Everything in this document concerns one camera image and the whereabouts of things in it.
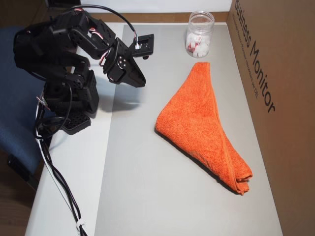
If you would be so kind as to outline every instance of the orange towel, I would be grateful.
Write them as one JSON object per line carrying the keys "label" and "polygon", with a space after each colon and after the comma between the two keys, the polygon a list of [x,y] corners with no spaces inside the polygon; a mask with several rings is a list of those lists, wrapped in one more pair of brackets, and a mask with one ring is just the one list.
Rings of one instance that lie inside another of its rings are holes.
{"label": "orange towel", "polygon": [[161,111],[156,131],[200,161],[240,194],[249,190],[252,171],[221,126],[211,85],[210,64],[196,63],[181,88]]}

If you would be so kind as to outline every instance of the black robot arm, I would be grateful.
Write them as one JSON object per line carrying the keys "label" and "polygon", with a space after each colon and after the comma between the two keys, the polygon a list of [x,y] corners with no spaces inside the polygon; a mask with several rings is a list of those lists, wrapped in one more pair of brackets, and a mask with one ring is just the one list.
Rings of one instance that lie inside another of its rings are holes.
{"label": "black robot arm", "polygon": [[84,113],[95,113],[99,101],[89,60],[77,55],[76,48],[100,59],[99,65],[111,83],[143,87],[146,79],[134,57],[146,59],[153,46],[153,34],[138,37],[135,33],[127,47],[103,21],[81,8],[72,8],[51,21],[17,32],[13,51],[17,67],[46,81],[42,102],[47,108],[62,117],[71,107],[69,121],[62,129],[74,134],[91,124]]}

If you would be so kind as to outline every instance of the plastic jar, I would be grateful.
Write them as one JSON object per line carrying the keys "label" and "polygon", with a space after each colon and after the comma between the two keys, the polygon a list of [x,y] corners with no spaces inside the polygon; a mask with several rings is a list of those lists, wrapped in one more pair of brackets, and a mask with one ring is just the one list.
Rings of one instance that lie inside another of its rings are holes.
{"label": "plastic jar", "polygon": [[206,11],[191,13],[186,35],[186,50],[194,58],[205,57],[210,49],[210,42],[215,18]]}

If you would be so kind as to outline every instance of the brown cardboard box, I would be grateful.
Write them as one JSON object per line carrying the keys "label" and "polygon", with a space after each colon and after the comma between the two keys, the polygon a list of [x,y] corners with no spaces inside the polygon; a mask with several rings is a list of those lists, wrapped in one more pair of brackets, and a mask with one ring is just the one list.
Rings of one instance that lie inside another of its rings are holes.
{"label": "brown cardboard box", "polygon": [[315,2],[233,0],[228,28],[283,235],[315,235]]}

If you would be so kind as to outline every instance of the white cable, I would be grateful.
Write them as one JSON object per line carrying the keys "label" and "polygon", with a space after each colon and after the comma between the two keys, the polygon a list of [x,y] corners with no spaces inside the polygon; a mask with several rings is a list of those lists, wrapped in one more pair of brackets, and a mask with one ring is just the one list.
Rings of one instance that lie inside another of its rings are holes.
{"label": "white cable", "polygon": [[[38,107],[39,107],[39,103],[37,104],[35,119],[37,118],[37,115],[38,115]],[[67,204],[68,208],[70,209],[70,211],[71,211],[71,213],[72,213],[71,206],[70,206],[70,203],[69,203],[67,197],[65,196],[64,189],[60,186],[60,184],[59,184],[58,181],[56,180],[56,178],[55,178],[55,176],[54,176],[54,174],[53,174],[53,171],[52,171],[51,167],[49,166],[49,164],[48,164],[47,161],[46,161],[46,158],[45,158],[43,149],[42,149],[42,147],[41,147],[41,145],[40,145],[40,140],[36,139],[36,142],[38,143],[41,156],[42,156],[42,158],[43,158],[43,160],[44,160],[44,162],[45,162],[45,166],[46,166],[46,168],[47,168],[47,170],[48,170],[48,172],[49,172],[51,178],[53,179],[53,181],[54,181],[56,187],[58,188],[60,194],[62,195],[62,197],[63,197],[63,199],[64,199],[64,201],[65,201],[65,203]],[[84,227],[84,226],[85,226],[85,222],[83,221],[82,218],[80,218],[80,219],[76,222],[76,225],[77,225],[78,231],[80,231],[80,228],[79,228],[80,225],[82,225],[82,227]]]}

